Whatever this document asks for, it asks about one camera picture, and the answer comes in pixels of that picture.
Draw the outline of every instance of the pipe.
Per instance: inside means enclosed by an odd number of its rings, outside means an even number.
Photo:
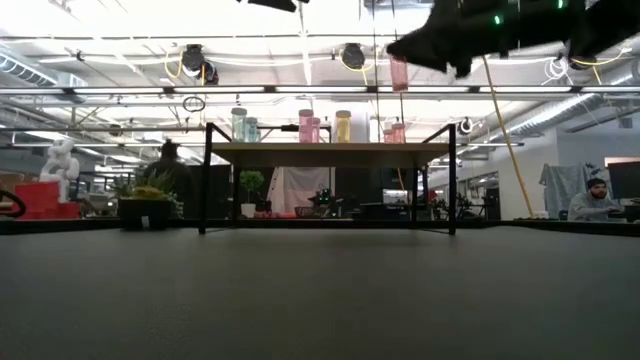
[[[621,110],[621,111],[616,110],[611,115],[607,115],[607,116],[601,117],[598,120],[591,120],[586,124],[581,124],[581,125],[572,127],[571,129],[568,129],[566,132],[569,133],[569,134],[575,134],[577,132],[590,129],[590,128],[598,126],[598,125],[602,125],[602,124],[606,124],[606,123],[614,121],[614,120],[618,120],[618,119],[620,119],[622,117],[625,117],[625,116],[636,114],[638,112],[640,112],[640,108],[637,108],[637,107],[630,108],[630,109],[624,109],[624,110]]]
[[[27,131],[48,131],[48,132],[65,132],[65,133],[86,133],[86,132],[185,132],[185,131],[204,131],[201,127],[140,127],[140,128],[0,128],[2,132],[27,132]]]
[[[640,84],[640,59],[631,60],[601,77],[603,85],[634,86]],[[589,85],[599,85],[591,81]],[[540,133],[567,120],[595,110],[605,103],[599,94],[582,94],[559,103],[547,103],[510,122],[510,132],[515,136]]]

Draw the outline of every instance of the table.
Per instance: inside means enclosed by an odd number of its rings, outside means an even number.
[[[7,359],[638,359],[640,242],[515,227],[0,237]]]
[[[422,143],[212,143],[213,131],[220,131],[213,123],[205,128],[205,159],[203,164],[201,197],[207,198],[209,189],[209,167],[211,154],[215,153],[233,165],[233,210],[232,221],[237,226],[240,204],[240,173],[246,167],[360,167],[360,168],[405,168],[412,169],[413,184],[417,189],[418,169],[428,167],[433,159],[449,154],[450,198],[456,196],[456,130],[450,124]],[[440,134],[448,132],[449,143],[430,143]],[[411,223],[417,224],[418,192],[413,191],[411,201]],[[200,234],[206,233],[206,202],[200,207]],[[450,201],[455,209],[455,201]],[[456,219],[450,219],[450,234],[455,234]]]

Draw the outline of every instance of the desk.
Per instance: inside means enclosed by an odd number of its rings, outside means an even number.
[[[233,165],[233,210],[232,222],[237,224],[240,204],[240,172],[247,167],[352,167],[352,168],[404,168],[413,169],[413,184],[417,188],[418,169],[428,166],[435,158],[449,154],[450,195],[455,198],[456,184],[456,131],[447,125],[423,143],[212,143],[215,127],[208,123],[205,133],[205,159],[202,175],[202,198],[207,198],[209,189],[209,166],[211,154],[216,154]],[[439,134],[448,132],[449,143],[429,143]],[[413,191],[411,223],[417,226],[418,192]],[[206,232],[206,202],[201,202],[199,232]],[[450,202],[455,209],[455,201]],[[455,217],[450,219],[449,233],[455,233]]]

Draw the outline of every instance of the white curtain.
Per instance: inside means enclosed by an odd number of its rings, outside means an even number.
[[[268,200],[277,213],[293,213],[297,206],[312,206],[310,197],[329,187],[329,168],[279,167],[273,171]]]

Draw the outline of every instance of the man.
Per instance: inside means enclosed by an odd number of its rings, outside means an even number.
[[[188,166],[178,162],[178,145],[171,140],[167,140],[162,145],[160,160],[149,165],[144,171],[144,176],[149,177],[154,171],[156,176],[169,173],[173,182],[171,191],[176,194],[178,201],[187,203],[194,200],[191,171]]]
[[[569,221],[609,221],[608,214],[619,212],[620,207],[607,197],[607,184],[602,179],[587,181],[586,193],[573,197],[569,206]]]

